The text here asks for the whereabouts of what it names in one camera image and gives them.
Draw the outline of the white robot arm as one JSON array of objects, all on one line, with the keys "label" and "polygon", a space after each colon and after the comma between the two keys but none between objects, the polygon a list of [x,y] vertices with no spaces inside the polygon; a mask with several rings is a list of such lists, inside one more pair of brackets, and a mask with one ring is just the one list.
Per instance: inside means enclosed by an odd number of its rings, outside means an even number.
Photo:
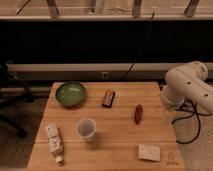
[{"label": "white robot arm", "polygon": [[162,104],[177,109],[188,98],[213,114],[213,87],[205,83],[207,76],[208,68],[200,61],[170,69],[165,74],[166,85],[160,95]]}]

